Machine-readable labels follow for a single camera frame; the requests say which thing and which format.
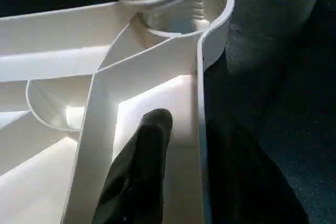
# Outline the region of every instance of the molded plastic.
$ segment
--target molded plastic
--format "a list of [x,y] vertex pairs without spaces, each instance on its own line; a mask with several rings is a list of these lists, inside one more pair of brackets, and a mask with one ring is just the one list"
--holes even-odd
[[163,223],[211,222],[203,71],[225,48],[234,0],[221,1],[185,34],[120,3],[0,19],[1,223],[91,223],[111,163],[155,108],[174,120]]

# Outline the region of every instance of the dark background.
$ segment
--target dark background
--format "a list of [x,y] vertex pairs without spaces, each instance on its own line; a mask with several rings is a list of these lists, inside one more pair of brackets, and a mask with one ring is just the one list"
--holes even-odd
[[[0,0],[0,16],[115,0]],[[231,113],[278,164],[311,223],[336,223],[336,0],[236,0],[205,73],[206,117]]]

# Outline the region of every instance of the dark fabric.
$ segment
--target dark fabric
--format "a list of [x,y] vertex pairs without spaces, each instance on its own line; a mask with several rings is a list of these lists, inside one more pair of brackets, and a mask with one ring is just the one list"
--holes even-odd
[[310,223],[336,223],[336,0],[284,0],[279,15],[279,0],[236,1],[226,55],[205,72],[207,119],[233,114]]
[[281,170],[247,129],[224,115],[206,130],[214,223],[309,223]]

